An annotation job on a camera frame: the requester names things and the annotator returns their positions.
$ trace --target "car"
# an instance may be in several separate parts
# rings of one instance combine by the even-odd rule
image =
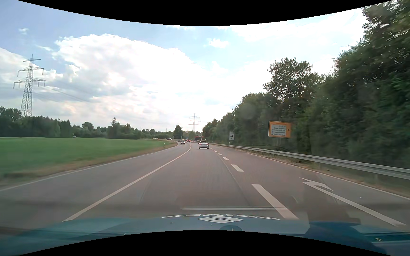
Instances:
[[[199,142],[199,149],[201,149],[201,148],[206,148],[206,149],[208,149],[208,141],[206,141],[206,140],[201,140],[201,141]]]

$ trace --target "white cloud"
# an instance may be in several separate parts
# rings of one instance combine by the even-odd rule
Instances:
[[[218,62],[216,61],[212,61],[211,63],[213,63],[213,67],[211,68],[211,71],[214,72],[215,74],[225,74],[227,72],[229,72],[228,69],[220,67]]]
[[[319,74],[327,74],[333,71],[335,62],[330,54],[323,55],[322,59],[312,64],[312,70]]]
[[[177,30],[183,29],[183,30],[195,30],[195,27],[188,27],[188,26],[179,26],[179,25],[166,25],[165,27],[173,27],[176,28]]]
[[[248,62],[232,71],[213,61],[206,70],[179,49],[114,35],[67,37],[55,44],[58,50],[52,56],[68,64],[61,74],[54,69],[43,77],[35,74],[47,82],[46,87],[34,87],[33,114],[76,124],[107,126],[115,116],[135,127],[173,130],[178,123],[191,129],[192,113],[202,122],[220,118],[270,79],[266,70],[272,61]],[[16,71],[27,64],[24,60],[0,48],[0,87],[9,88],[0,89],[0,106],[19,108],[22,94],[12,85]]]
[[[48,46],[37,46],[37,47],[39,47],[40,49],[47,50],[47,51],[53,51],[53,49],[51,49],[51,48],[48,47]]]
[[[28,33],[28,28],[19,28],[18,31],[24,35],[26,35]]]
[[[226,46],[229,45],[229,42],[221,41],[220,39],[214,38],[213,40],[208,41],[208,45],[211,45],[213,47],[218,47],[218,48],[225,48]]]
[[[244,37],[246,41],[258,41],[269,37],[328,37],[332,33],[349,35],[352,44],[357,43],[363,35],[362,25],[366,22],[366,17],[361,9],[352,9],[335,13],[317,23],[309,23],[296,26],[291,21],[280,21],[264,24],[236,25],[236,26],[216,26],[217,29],[231,29],[237,35]]]

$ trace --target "road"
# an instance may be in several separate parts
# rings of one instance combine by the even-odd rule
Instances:
[[[198,149],[193,142],[0,190],[0,226],[15,229],[188,214],[358,218],[410,231],[407,198],[231,148]]]

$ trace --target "orange road sign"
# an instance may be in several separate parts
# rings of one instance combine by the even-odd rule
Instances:
[[[268,137],[290,138],[291,127],[291,123],[268,121]]]

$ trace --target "power pylon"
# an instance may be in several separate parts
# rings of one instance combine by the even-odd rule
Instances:
[[[30,62],[28,67],[25,67],[24,69],[20,69],[17,72],[17,77],[18,77],[18,74],[20,73],[20,71],[27,71],[28,73],[26,74],[26,78],[24,80],[18,80],[14,82],[14,89],[15,89],[16,83],[18,83],[19,88],[20,88],[21,83],[23,82],[25,83],[25,90],[23,90],[23,99],[21,100],[21,108],[20,108],[24,117],[31,116],[32,101],[33,101],[33,82],[37,82],[37,87],[39,87],[39,83],[41,81],[44,81],[44,86],[45,86],[45,79],[33,78],[34,70],[42,69],[42,75],[44,74],[44,68],[34,67],[34,61],[38,61],[38,60],[40,59],[34,59],[33,55],[31,54],[31,59],[26,60]]]
[[[193,116],[191,116],[190,118],[193,118],[192,120],[189,120],[190,123],[189,125],[192,125],[192,131],[195,132],[196,131],[196,125],[198,125],[196,122],[200,122],[199,120],[196,120],[196,118],[200,118],[196,116],[196,113],[194,113]]]

